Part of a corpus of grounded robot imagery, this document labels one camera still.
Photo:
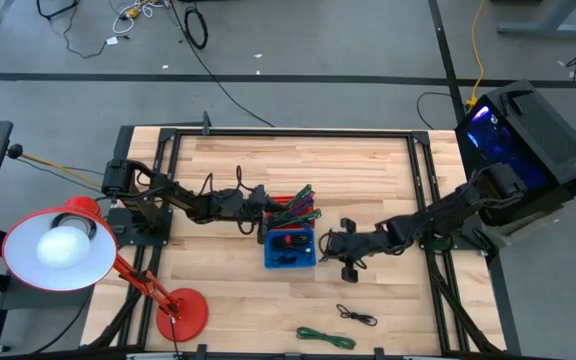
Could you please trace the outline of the wooden stick with black knob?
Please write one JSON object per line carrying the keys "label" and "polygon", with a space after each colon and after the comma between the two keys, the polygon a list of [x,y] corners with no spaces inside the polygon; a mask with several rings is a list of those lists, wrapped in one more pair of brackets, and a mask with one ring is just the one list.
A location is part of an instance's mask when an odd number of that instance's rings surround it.
{"label": "wooden stick with black knob", "polygon": [[94,187],[96,189],[101,188],[100,183],[82,175],[81,169],[66,167],[61,164],[52,162],[50,160],[28,154],[24,151],[23,146],[20,144],[10,145],[7,150],[7,155],[11,159],[24,160],[29,161],[32,164],[42,165],[44,166],[45,170],[47,170],[48,168],[56,169],[57,171],[59,171],[60,174],[66,174],[69,180],[76,179],[79,183],[85,184],[86,186]]}

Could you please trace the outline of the blue slotted plastic basket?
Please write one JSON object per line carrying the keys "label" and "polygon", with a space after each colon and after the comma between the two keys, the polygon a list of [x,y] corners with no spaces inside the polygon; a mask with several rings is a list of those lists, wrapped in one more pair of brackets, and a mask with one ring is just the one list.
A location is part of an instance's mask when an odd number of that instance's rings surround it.
{"label": "blue slotted plastic basket", "polygon": [[316,262],[311,229],[280,229],[267,234],[264,242],[264,266],[267,269],[309,268]]}

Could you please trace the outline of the black computer tower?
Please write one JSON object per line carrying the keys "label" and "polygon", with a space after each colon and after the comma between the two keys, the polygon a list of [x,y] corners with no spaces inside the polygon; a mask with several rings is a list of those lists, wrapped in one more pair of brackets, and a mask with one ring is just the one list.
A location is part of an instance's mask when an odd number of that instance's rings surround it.
{"label": "black computer tower", "polygon": [[576,196],[576,131],[528,81],[484,94],[455,128],[467,174],[508,164],[526,186],[521,201],[481,210],[502,226],[551,211]]}

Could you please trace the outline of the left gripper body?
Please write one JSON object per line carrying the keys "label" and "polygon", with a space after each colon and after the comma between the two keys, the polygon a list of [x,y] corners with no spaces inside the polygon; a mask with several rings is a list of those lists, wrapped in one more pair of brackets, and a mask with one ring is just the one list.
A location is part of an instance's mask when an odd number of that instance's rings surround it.
{"label": "left gripper body", "polygon": [[240,220],[250,223],[260,222],[264,217],[266,204],[265,197],[244,199],[240,209]]}

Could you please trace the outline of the black aluminium rig frame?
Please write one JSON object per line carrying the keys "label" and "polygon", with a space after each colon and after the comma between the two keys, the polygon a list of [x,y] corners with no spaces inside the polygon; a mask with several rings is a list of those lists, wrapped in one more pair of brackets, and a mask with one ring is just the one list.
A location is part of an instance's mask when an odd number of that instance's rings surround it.
{"label": "black aluminium rig frame", "polygon": [[[315,191],[322,215],[317,233],[342,218],[369,231],[398,214],[415,212],[465,181],[450,131],[126,126],[117,158],[138,160],[196,190],[207,176],[216,188],[243,181],[273,195]],[[472,348],[440,293],[431,285],[433,254],[413,247],[367,259],[355,284],[342,281],[338,262],[270,270],[263,248],[232,223],[197,225],[172,211],[169,241],[125,247],[138,267],[154,265],[168,289],[192,288],[209,307],[208,323],[181,345],[189,358],[340,358],[323,341],[300,340],[306,326],[355,340],[357,355],[438,355]]]}

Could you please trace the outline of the red desk lamp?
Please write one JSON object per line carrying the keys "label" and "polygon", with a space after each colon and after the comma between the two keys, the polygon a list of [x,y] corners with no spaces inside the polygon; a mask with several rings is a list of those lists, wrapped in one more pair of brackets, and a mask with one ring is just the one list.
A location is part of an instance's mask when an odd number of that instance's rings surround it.
{"label": "red desk lamp", "polygon": [[52,292],[83,289],[116,270],[158,304],[157,327],[170,341],[191,340],[207,324],[201,293],[189,288],[169,292],[151,271],[138,272],[118,254],[116,236],[90,197],[72,197],[24,217],[5,235],[1,254],[17,279]]}

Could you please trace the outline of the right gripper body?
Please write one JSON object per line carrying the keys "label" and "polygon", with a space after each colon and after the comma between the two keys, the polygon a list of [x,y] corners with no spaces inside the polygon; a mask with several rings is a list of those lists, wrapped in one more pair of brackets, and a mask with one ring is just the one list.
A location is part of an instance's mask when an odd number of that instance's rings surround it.
{"label": "right gripper body", "polygon": [[382,253],[388,247],[388,233],[383,229],[372,232],[336,232],[335,257],[341,261],[359,261],[364,256]]}

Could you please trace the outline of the grey desk leg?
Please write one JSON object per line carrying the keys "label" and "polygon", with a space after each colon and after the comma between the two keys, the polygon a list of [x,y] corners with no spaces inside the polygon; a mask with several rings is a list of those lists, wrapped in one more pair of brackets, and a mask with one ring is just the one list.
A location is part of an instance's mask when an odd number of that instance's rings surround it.
{"label": "grey desk leg", "polygon": [[552,11],[541,22],[499,23],[497,33],[540,37],[576,37],[576,25],[565,24],[576,9],[576,0],[557,0]]}

